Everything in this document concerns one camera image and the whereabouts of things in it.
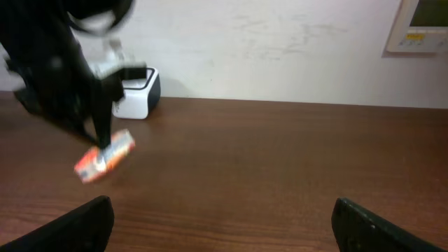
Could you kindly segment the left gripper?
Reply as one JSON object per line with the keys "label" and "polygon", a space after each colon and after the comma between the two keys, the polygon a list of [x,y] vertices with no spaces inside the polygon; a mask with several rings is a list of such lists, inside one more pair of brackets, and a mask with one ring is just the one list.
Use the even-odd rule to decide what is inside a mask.
{"label": "left gripper", "polygon": [[79,43],[47,44],[7,41],[8,70],[24,87],[14,97],[28,113],[86,140],[111,144],[113,102],[124,97],[122,82],[146,77],[146,65],[116,64],[97,75],[88,65]]}

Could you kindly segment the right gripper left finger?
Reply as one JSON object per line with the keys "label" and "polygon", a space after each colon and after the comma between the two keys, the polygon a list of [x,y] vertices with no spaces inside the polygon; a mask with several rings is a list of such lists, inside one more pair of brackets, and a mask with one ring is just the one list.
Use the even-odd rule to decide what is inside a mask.
{"label": "right gripper left finger", "polygon": [[1,246],[1,252],[103,252],[114,225],[111,199],[98,196]]}

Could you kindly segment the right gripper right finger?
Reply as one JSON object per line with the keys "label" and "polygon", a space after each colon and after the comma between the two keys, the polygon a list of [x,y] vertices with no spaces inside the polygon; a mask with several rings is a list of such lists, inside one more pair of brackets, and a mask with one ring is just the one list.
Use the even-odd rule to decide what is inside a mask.
{"label": "right gripper right finger", "polygon": [[445,252],[347,198],[338,198],[332,231],[343,252]]}

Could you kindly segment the orange tissue pack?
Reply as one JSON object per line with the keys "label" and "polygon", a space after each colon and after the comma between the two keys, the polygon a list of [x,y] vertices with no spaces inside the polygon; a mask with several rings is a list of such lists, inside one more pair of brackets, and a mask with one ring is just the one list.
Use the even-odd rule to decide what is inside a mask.
{"label": "orange tissue pack", "polygon": [[74,172],[82,183],[96,181],[113,171],[135,146],[134,137],[128,129],[117,131],[105,149],[89,149],[74,166]]}

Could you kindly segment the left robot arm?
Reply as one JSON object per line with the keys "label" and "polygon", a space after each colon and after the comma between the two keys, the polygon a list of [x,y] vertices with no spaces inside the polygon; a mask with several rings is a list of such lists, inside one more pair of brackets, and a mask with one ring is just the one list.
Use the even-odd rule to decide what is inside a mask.
{"label": "left robot arm", "polygon": [[112,105],[122,82],[147,77],[146,65],[95,75],[74,31],[104,36],[131,11],[133,0],[2,0],[1,45],[8,70],[22,77],[15,98],[32,115],[104,149],[111,143]]}

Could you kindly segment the white barcode scanner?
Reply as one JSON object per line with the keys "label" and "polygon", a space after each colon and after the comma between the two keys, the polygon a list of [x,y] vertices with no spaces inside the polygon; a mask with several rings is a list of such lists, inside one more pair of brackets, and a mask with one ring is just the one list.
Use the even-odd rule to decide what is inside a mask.
{"label": "white barcode scanner", "polygon": [[157,106],[161,95],[159,71],[148,67],[146,76],[122,82],[125,96],[112,108],[116,118],[142,120]]}

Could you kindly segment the wall control panel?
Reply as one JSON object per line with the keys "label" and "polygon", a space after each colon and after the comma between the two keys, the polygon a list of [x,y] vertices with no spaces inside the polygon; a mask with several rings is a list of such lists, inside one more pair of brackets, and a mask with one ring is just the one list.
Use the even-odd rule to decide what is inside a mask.
{"label": "wall control panel", "polygon": [[447,52],[447,0],[402,0],[385,50],[388,53]]}

